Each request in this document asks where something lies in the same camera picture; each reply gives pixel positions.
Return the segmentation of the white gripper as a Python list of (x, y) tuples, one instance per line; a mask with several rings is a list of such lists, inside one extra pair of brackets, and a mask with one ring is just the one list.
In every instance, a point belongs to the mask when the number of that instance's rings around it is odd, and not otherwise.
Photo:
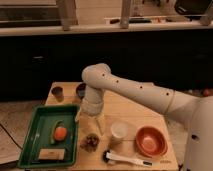
[[(79, 121), (81, 110), (89, 116), (98, 116), (104, 106), (104, 91), (102, 89), (96, 89), (92, 87), (87, 87), (85, 89), (85, 96), (81, 103), (81, 108), (79, 108), (76, 116), (75, 122)], [(104, 135), (104, 122), (102, 116), (96, 117), (96, 124), (98, 126), (101, 135)]]

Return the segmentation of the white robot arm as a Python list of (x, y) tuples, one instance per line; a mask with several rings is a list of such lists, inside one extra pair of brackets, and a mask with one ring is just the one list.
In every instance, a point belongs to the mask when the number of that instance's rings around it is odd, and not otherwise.
[(117, 77), (105, 63), (82, 71), (86, 84), (81, 111), (101, 114), (109, 90), (183, 124), (188, 130), (184, 171), (213, 171), (213, 96), (196, 97), (173, 89)]

